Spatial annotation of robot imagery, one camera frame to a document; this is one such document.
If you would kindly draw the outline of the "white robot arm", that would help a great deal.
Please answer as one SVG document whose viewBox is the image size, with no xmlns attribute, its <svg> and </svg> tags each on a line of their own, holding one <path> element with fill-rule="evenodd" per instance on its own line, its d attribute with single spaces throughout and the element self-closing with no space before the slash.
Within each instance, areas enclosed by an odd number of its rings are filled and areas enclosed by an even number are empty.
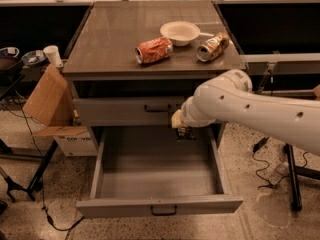
<svg viewBox="0 0 320 240">
<path fill-rule="evenodd" d="M 199 85 L 171 118 L 174 128 L 234 122 L 320 155 L 320 102 L 258 95 L 242 70 Z"/>
</svg>

